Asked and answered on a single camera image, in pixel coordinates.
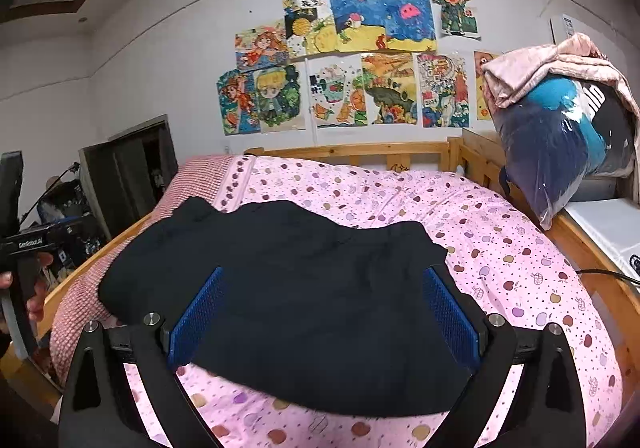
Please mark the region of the left hand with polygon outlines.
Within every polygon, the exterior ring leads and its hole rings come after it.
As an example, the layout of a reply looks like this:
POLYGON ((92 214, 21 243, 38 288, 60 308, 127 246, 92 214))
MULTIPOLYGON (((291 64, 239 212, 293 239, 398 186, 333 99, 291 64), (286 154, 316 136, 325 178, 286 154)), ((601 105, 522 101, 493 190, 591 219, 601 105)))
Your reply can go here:
POLYGON ((34 295, 27 301, 26 309, 30 320, 40 323, 43 320, 44 301, 46 301, 47 283, 42 277, 43 268, 48 267, 53 262, 53 257, 48 252, 37 254, 38 276, 34 283, 34 295))

